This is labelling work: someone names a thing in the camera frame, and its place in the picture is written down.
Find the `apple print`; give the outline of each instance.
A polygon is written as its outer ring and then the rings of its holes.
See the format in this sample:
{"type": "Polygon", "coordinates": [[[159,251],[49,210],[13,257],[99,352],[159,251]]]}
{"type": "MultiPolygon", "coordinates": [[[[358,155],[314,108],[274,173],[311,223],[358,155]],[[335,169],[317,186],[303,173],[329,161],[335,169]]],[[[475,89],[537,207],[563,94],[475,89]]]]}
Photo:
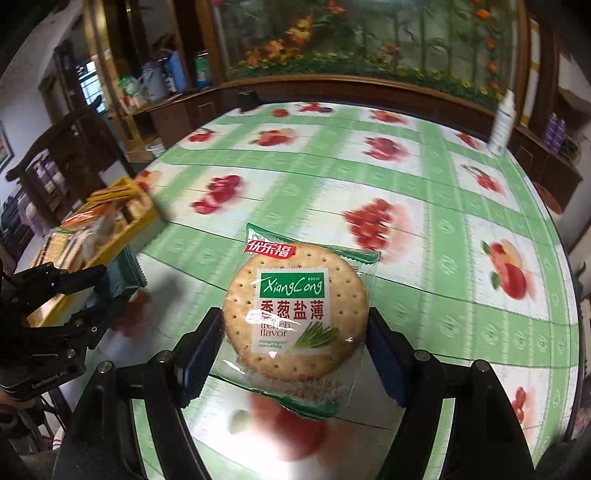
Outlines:
{"type": "Polygon", "coordinates": [[[297,133],[292,128],[282,128],[281,130],[266,130],[258,133],[259,138],[250,142],[260,147],[272,147],[273,145],[291,144],[297,139],[297,133]]]}
{"type": "Polygon", "coordinates": [[[332,113],[333,109],[328,106],[323,106],[321,103],[308,102],[297,105],[299,112],[318,112],[318,113],[332,113]]]}
{"type": "Polygon", "coordinates": [[[525,393],[525,390],[523,388],[519,387],[517,389],[517,392],[515,392],[515,400],[513,400],[511,402],[511,406],[513,407],[513,411],[515,412],[515,416],[517,417],[517,420],[519,420],[520,424],[523,423],[523,421],[525,419],[523,407],[524,407],[526,399],[527,399],[527,395],[525,393]]]}
{"type": "Polygon", "coordinates": [[[517,249],[504,239],[491,245],[483,241],[482,249],[495,268],[491,273],[492,287],[497,290],[500,286],[512,299],[522,300],[528,288],[517,249]]]}
{"type": "Polygon", "coordinates": [[[408,125],[408,120],[386,110],[371,110],[371,118],[389,124],[408,125]]]}
{"type": "Polygon", "coordinates": [[[408,157],[408,150],[401,144],[390,140],[389,138],[378,137],[371,138],[366,137],[365,143],[367,143],[371,150],[363,152],[376,160],[384,161],[395,161],[398,163],[403,162],[408,157]]]}
{"type": "Polygon", "coordinates": [[[214,136],[216,132],[210,130],[209,128],[200,128],[197,130],[197,133],[189,136],[190,142],[209,142],[214,136]]]}
{"type": "Polygon", "coordinates": [[[359,210],[343,212],[343,217],[355,242],[365,250],[382,251],[383,263],[396,263],[408,252],[412,221],[404,205],[377,198],[359,210]]]}
{"type": "Polygon", "coordinates": [[[198,202],[191,203],[191,208],[201,215],[209,215],[218,210],[224,203],[238,195],[243,185],[239,175],[214,177],[207,185],[208,193],[198,202]]]}
{"type": "Polygon", "coordinates": [[[476,140],[476,138],[471,137],[468,134],[456,134],[456,137],[458,137],[460,140],[462,140],[466,145],[468,145],[468,147],[470,148],[474,148],[475,150],[479,150],[482,151],[482,145],[480,144],[480,142],[478,140],[476,140]]]}
{"type": "Polygon", "coordinates": [[[503,185],[501,185],[497,180],[493,179],[488,173],[485,173],[478,167],[472,167],[466,164],[462,164],[462,168],[472,175],[476,179],[477,184],[483,189],[499,193],[503,195],[503,197],[507,196],[503,185]]]}
{"type": "Polygon", "coordinates": [[[290,113],[284,108],[278,108],[277,110],[273,110],[273,116],[275,118],[283,118],[285,116],[288,116],[289,114],[290,113]]]}

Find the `screw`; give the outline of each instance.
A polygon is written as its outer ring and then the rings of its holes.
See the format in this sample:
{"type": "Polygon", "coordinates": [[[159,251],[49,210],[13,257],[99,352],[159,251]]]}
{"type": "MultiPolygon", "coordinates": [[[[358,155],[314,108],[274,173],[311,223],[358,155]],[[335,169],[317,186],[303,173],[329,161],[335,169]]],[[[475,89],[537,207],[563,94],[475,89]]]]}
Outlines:
{"type": "Polygon", "coordinates": [[[490,364],[486,360],[476,360],[474,365],[481,372],[488,372],[491,369],[490,364]]]}
{"type": "Polygon", "coordinates": [[[173,356],[174,354],[170,350],[162,350],[158,355],[156,355],[156,360],[163,364],[172,360],[173,356]]]}
{"type": "Polygon", "coordinates": [[[111,367],[113,366],[113,363],[109,362],[109,361],[105,361],[105,362],[101,362],[99,363],[99,366],[96,367],[96,369],[99,371],[99,373],[101,374],[105,374],[107,373],[109,370],[111,370],[111,367]]]}
{"type": "Polygon", "coordinates": [[[414,352],[414,357],[419,362],[428,362],[429,359],[431,358],[431,354],[429,352],[427,352],[426,350],[416,350],[414,352]]]}

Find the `window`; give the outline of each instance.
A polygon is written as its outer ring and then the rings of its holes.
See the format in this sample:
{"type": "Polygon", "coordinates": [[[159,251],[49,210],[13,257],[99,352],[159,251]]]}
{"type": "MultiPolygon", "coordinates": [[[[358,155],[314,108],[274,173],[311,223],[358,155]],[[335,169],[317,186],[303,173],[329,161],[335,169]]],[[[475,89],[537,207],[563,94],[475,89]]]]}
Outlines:
{"type": "Polygon", "coordinates": [[[103,95],[103,90],[100,87],[100,79],[96,73],[95,62],[90,61],[84,65],[80,65],[77,70],[86,103],[90,105],[98,95],[102,95],[103,101],[96,111],[101,113],[106,110],[105,95],[103,95]]]}

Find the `purple container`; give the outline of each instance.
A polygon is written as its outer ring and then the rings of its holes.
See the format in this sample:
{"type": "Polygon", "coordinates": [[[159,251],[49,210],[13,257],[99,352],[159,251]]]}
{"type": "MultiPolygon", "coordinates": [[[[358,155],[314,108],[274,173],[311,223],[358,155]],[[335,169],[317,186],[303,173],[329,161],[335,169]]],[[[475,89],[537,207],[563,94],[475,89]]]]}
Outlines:
{"type": "Polygon", "coordinates": [[[544,145],[550,148],[552,146],[552,140],[554,138],[554,133],[556,132],[556,128],[558,127],[558,117],[555,113],[552,113],[550,120],[548,121],[548,127],[546,127],[546,133],[544,134],[544,145]]]}
{"type": "Polygon", "coordinates": [[[558,122],[558,126],[556,127],[556,132],[554,132],[554,138],[552,139],[552,146],[550,149],[554,153],[558,153],[560,151],[560,147],[564,142],[564,136],[566,135],[566,123],[564,120],[560,119],[558,122]]]}

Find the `snack package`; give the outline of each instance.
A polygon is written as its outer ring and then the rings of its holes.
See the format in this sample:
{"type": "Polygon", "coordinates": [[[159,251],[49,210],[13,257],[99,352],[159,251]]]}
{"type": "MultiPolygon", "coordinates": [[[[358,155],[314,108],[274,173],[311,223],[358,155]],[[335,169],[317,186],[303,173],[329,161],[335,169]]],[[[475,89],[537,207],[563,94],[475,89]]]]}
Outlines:
{"type": "Polygon", "coordinates": [[[70,243],[75,243],[74,239],[77,241],[76,251],[88,262],[109,241],[115,231],[118,215],[117,204],[114,202],[83,209],[66,218],[54,229],[52,236],[69,234],[72,239],[70,243]]]}
{"type": "Polygon", "coordinates": [[[210,374],[309,417],[346,406],[361,365],[379,252],[246,226],[210,374]]]}

